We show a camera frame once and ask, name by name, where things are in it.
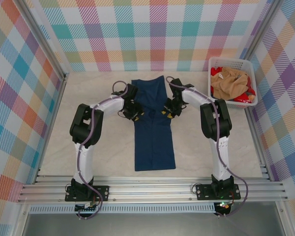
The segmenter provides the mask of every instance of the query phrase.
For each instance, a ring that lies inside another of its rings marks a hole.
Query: beige table surface
[[[106,99],[117,80],[151,80],[158,76],[180,78],[207,94],[207,72],[73,72],[68,78],[55,126],[47,147],[40,174],[73,175],[76,166],[75,148],[69,129],[79,104],[93,104]],[[122,90],[123,85],[116,86]],[[166,84],[167,95],[172,93]],[[242,177],[261,177],[244,110],[229,109],[233,129],[229,140],[229,159],[233,172]],[[95,176],[118,177],[209,177],[212,154],[202,134],[200,113],[191,106],[171,124],[175,151],[175,170],[134,171],[134,125],[114,115],[103,122],[102,134],[93,155]]]

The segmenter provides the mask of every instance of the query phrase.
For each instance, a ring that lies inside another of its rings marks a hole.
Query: white basket
[[[210,60],[208,61],[208,84],[207,84],[208,96],[212,98],[211,88],[210,88],[211,87],[211,68],[225,67],[225,66],[230,67],[232,69],[237,69],[237,70],[242,70],[247,72],[251,80],[251,87],[256,92],[256,97],[252,101],[252,103],[226,101],[227,106],[229,108],[241,108],[241,109],[255,106],[258,103],[256,78],[255,78],[255,73],[254,73],[254,68],[252,66],[252,63],[248,60],[235,59],[235,58],[219,58],[219,57],[210,58]]]

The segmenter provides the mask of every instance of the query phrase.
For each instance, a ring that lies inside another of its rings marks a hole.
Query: tan garment
[[[224,100],[231,100],[248,90],[248,75],[241,70],[223,67],[222,72],[211,76],[211,86],[214,88],[213,96]]]

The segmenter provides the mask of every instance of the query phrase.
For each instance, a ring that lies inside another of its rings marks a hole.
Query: plaid wall
[[[60,79],[12,2],[0,0],[0,236],[45,142]]]
[[[252,59],[261,98],[253,109],[275,180],[295,219],[295,0],[285,0]]]
[[[272,0],[39,2],[74,71],[202,71],[212,56],[245,54]]]

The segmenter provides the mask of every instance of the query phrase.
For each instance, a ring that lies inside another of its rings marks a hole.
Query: purple cable
[[[214,109],[214,112],[215,112],[215,114],[216,114],[216,116],[217,116],[218,112],[217,112],[217,108],[216,108],[215,103],[214,103],[211,99],[209,99],[206,95],[204,95],[203,93],[201,93],[201,92],[199,92],[199,91],[193,90],[193,89],[191,89],[191,88],[187,88],[187,87],[179,86],[179,85],[174,85],[174,84],[172,84],[171,82],[168,81],[168,78],[172,78],[172,79],[174,79],[174,77],[172,77],[172,76],[167,76],[167,77],[166,77],[166,82],[167,82],[168,84],[170,84],[171,86],[176,87],[176,88],[179,88],[179,89],[186,89],[186,90],[188,90],[188,91],[194,92],[194,93],[196,93],[197,95],[203,97],[203,98],[204,98],[205,100],[207,100],[208,102],[210,102],[210,103],[212,104],[213,109]],[[238,175],[234,174],[234,173],[233,173],[233,172],[227,167],[227,165],[224,163],[224,161],[223,161],[222,158],[221,158],[220,147],[219,147],[219,141],[220,141],[220,122],[219,122],[219,119],[216,119],[216,129],[217,129],[217,131],[216,131],[216,133],[217,133],[217,134],[216,134],[216,136],[217,136],[217,137],[216,137],[216,150],[217,150],[218,159],[219,159],[220,162],[222,163],[223,167],[226,168],[226,170],[227,170],[231,175],[233,175],[233,176],[235,176],[236,178],[238,178],[238,179],[240,179],[241,181],[243,181],[244,184],[245,184],[245,186],[246,186],[246,195],[245,195],[245,197],[244,197],[244,200],[242,201],[242,204],[239,205],[239,207],[238,207],[236,210],[232,211],[230,214],[227,215],[227,216],[231,216],[231,215],[234,215],[236,212],[238,212],[238,211],[242,208],[242,206],[244,205],[244,203],[246,202],[246,200],[247,200],[247,198],[248,198],[248,184],[247,184],[247,182],[246,182],[243,178],[241,178],[241,177],[239,177]]]
[[[103,206],[103,196],[102,196],[102,195],[101,195],[96,189],[94,189],[92,186],[90,186],[90,185],[85,181],[85,179],[83,178],[83,176],[82,176],[82,174],[81,174],[81,169],[80,169],[80,156],[81,156],[81,149],[82,149],[82,147],[84,146],[84,144],[86,144],[86,143],[88,142],[88,140],[91,138],[91,136],[92,136],[92,134],[93,134],[93,132],[94,132],[94,124],[95,124],[94,112],[95,112],[96,108],[97,108],[98,106],[104,104],[104,103],[107,102],[107,101],[114,100],[114,99],[116,99],[116,98],[120,98],[120,97],[124,96],[124,95],[128,92],[128,86],[127,86],[127,83],[124,82],[124,81],[121,81],[121,80],[114,82],[114,84],[113,84],[113,91],[114,91],[114,86],[115,86],[115,84],[117,84],[117,83],[123,83],[123,84],[125,84],[125,85],[126,85],[126,89],[125,89],[125,91],[124,91],[121,95],[118,95],[118,96],[116,96],[116,97],[110,97],[110,98],[105,99],[104,101],[101,101],[100,103],[96,104],[96,105],[92,108],[92,112],[91,112],[91,121],[90,121],[90,122],[91,122],[91,129],[90,129],[89,135],[88,135],[88,137],[87,137],[87,138],[86,138],[86,139],[80,144],[80,146],[79,146],[78,157],[77,157],[77,169],[78,169],[79,177],[81,178],[82,182],[83,182],[83,183],[84,183],[89,189],[91,189],[92,191],[94,191],[94,192],[99,196],[99,198],[100,198],[100,206],[99,206],[98,210],[97,210],[96,212],[94,212],[91,216],[89,216],[89,217],[84,217],[84,218],[83,218],[83,217],[80,215],[81,210],[78,211],[78,216],[79,216],[80,219],[88,220],[88,219],[93,218],[95,215],[98,214],[98,212],[102,209],[102,206]]]

